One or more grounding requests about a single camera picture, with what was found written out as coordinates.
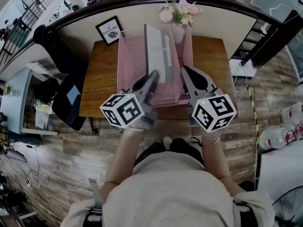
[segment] shoe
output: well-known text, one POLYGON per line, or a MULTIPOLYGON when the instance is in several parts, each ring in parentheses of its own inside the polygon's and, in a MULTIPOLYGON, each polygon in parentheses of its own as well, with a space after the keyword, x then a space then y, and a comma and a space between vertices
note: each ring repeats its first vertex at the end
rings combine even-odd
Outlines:
POLYGON ((165 149, 169 149, 170 148, 170 144, 172 143, 172 139, 171 139, 171 137, 169 137, 169 136, 165 136, 164 138, 163 138, 163 144, 164 144, 164 146, 165 146, 165 149))

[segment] black bag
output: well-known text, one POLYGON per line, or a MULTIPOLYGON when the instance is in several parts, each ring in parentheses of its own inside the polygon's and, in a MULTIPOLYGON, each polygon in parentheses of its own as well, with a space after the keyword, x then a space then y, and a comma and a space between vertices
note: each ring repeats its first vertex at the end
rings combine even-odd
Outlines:
POLYGON ((53 101, 57 91, 59 89, 59 83, 52 77, 49 77, 46 81, 34 87, 34 97, 36 100, 40 99, 43 103, 50 103, 53 101))

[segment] desk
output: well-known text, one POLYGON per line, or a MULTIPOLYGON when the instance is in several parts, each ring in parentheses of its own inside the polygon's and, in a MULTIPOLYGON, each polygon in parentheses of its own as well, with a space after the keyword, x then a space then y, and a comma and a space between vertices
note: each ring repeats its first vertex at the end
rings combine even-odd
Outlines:
MULTIPOLYGON (((207 73, 237 109, 235 88, 223 41, 217 38, 192 36, 194 67, 207 73)), ((80 116, 104 118, 100 106, 117 93, 118 46, 95 42, 84 81, 80 116)), ((187 119, 184 105, 158 108, 159 119, 187 119)))
POLYGON ((32 70, 25 68, 16 73, 6 82, 6 85, 11 87, 11 93, 3 93, 0 107, 0 111, 7 116, 7 121, 5 121, 5 124, 10 131, 17 134, 32 133, 58 135, 58 132, 23 128, 25 101, 32 75, 32 70))

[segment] white t-shirt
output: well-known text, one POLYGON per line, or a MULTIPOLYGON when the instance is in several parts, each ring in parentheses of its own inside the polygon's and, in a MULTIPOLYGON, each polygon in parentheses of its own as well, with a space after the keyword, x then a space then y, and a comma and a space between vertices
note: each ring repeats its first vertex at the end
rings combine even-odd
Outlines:
MULTIPOLYGON (((271 227, 274 210, 264 192, 231 197, 225 186, 192 157, 163 152, 134 168, 134 174, 114 188, 103 205, 106 227, 234 227, 233 200, 246 202, 258 227, 271 227)), ((61 227, 82 227, 94 200, 73 204, 61 227)))

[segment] wooden table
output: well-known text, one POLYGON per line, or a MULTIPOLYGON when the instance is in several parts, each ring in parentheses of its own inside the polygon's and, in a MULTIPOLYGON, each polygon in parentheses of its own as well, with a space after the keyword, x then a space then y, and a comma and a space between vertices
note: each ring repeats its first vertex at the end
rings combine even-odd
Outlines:
MULTIPOLYGON (((194 67, 207 73, 235 107, 237 101, 231 69, 223 41, 217 38, 192 36, 194 67)), ((109 47, 103 41, 95 42, 89 61, 80 105, 80 116, 104 117, 100 106, 112 94, 117 93, 118 46, 109 47)), ((187 119, 185 106, 157 109, 159 119, 187 119)))

